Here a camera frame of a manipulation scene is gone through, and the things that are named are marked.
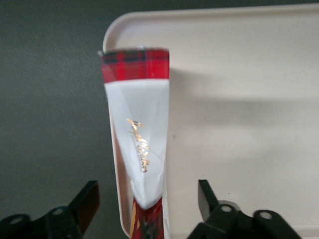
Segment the gray wall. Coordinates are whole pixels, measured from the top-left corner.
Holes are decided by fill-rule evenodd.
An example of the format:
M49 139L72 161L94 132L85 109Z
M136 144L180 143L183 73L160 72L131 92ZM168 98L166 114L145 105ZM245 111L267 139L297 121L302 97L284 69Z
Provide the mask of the gray wall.
M97 55L118 16L303 2L0 0L0 219L36 219L97 179L101 207L85 238L125 238Z

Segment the red tartan fabric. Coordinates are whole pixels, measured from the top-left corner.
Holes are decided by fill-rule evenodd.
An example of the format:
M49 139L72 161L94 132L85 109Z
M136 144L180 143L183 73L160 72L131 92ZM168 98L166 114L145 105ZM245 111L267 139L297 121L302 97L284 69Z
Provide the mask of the red tartan fabric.
M101 56L104 83L134 79L168 79L169 52L166 49L129 49Z
M104 83L134 79L169 79L169 51L161 48L128 49L106 52L101 56ZM161 199L143 210L135 201L130 239L163 239Z
M134 199L130 238L164 239L161 199L147 210L143 210Z

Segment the black clamp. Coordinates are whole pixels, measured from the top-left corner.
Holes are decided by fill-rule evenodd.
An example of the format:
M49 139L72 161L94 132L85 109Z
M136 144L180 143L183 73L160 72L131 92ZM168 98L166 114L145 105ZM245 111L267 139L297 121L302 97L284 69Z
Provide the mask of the black clamp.
M231 203L219 203L207 180L199 180L198 204L205 222L188 239L301 239L276 212L258 210L249 217Z
M31 221L18 214L0 221L0 239L81 239L100 205L97 181L89 181L69 206Z

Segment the gold script lettering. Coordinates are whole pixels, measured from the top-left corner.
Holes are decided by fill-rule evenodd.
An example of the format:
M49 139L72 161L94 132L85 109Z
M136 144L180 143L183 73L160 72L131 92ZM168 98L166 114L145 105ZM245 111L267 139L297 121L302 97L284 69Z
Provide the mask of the gold script lettering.
M134 135L135 141L138 143L137 145L137 151L141 160L142 165L142 171L144 173L147 172L147 165L150 164L150 162L146 159L146 156L149 154L147 151L149 149L149 146L147 144L147 141L140 136L138 127L143 127L143 125L138 121L133 121L131 119L126 119L128 123L131 124L133 131L130 132Z

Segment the tartan wrapped object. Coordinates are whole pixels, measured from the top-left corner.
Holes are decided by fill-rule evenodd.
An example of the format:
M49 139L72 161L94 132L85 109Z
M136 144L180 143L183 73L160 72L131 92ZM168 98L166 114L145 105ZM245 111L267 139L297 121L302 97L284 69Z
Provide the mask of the tartan wrapped object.
M108 51L101 55L101 61L106 85L115 81L169 78L169 52L166 49L137 48ZM142 208L134 198L130 238L163 238L161 198L147 209Z

